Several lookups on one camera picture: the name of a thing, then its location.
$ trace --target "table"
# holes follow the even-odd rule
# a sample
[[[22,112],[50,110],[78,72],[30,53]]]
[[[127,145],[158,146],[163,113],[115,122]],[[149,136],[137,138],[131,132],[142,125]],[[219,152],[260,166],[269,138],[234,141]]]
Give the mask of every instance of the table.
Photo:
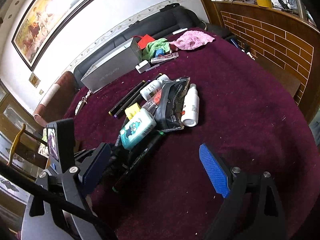
[[[198,125],[168,134],[122,194],[111,190],[114,182],[105,181],[91,195],[93,210],[115,228],[119,240],[201,237],[223,202],[199,160],[204,142],[230,165],[251,173],[271,173],[289,236],[319,195],[319,154],[295,101],[246,54],[215,38],[195,51],[179,51],[176,60],[154,70],[122,76],[93,94],[74,117],[76,105],[88,91],[82,88],[65,115],[74,117],[81,148],[90,149],[115,142],[124,118],[117,120],[108,111],[141,80],[161,72],[170,78],[190,76],[197,85]]]

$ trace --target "floral wallpaper border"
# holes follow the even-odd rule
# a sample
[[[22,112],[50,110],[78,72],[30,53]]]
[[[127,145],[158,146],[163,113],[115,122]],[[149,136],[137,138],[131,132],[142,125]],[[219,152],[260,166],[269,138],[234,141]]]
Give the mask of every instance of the floral wallpaper border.
[[[89,57],[94,51],[99,49],[102,45],[106,44],[108,41],[110,41],[112,38],[117,36],[119,33],[123,32],[125,29],[129,27],[130,24],[135,23],[136,21],[140,21],[144,18],[147,18],[148,16],[156,13],[159,11],[159,9],[163,8],[167,4],[170,3],[181,3],[188,0],[165,0],[161,3],[155,4],[153,6],[150,6],[149,8],[140,11],[139,13],[131,16],[130,18],[127,18],[123,22],[119,23],[115,27],[113,27],[111,30],[107,31],[105,34],[103,34],[100,38],[98,38],[94,43],[92,43],[89,47],[87,47],[78,57],[76,57],[69,66],[63,71],[71,71],[73,72],[77,65],[79,65],[84,59]]]

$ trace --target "orange brick wall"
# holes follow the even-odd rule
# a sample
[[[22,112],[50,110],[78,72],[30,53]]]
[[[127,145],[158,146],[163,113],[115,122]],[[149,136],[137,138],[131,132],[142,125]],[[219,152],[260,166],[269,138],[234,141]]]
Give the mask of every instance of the orange brick wall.
[[[263,55],[301,81],[294,97],[297,105],[308,82],[314,48],[297,36],[248,17],[221,11],[225,27],[238,37],[239,45],[251,47],[253,56]]]

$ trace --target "keychain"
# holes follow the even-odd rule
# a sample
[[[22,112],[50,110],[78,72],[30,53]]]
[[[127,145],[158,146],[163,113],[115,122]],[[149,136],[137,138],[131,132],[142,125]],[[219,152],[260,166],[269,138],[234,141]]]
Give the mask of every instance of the keychain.
[[[91,96],[91,95],[92,95],[92,92],[89,90],[89,91],[87,92],[87,95],[80,100],[80,102],[79,102],[78,105],[77,105],[75,115],[77,115],[77,114],[79,113],[79,111],[82,109],[82,107],[84,107],[84,104],[87,104],[87,99],[88,99],[89,96]]]

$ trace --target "pink towel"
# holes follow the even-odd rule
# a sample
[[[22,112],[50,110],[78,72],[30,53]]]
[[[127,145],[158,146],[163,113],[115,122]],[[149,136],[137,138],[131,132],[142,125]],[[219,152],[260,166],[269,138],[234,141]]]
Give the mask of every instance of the pink towel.
[[[171,41],[170,44],[175,45],[179,49],[192,50],[214,40],[210,35],[200,31],[186,31],[176,41]]]

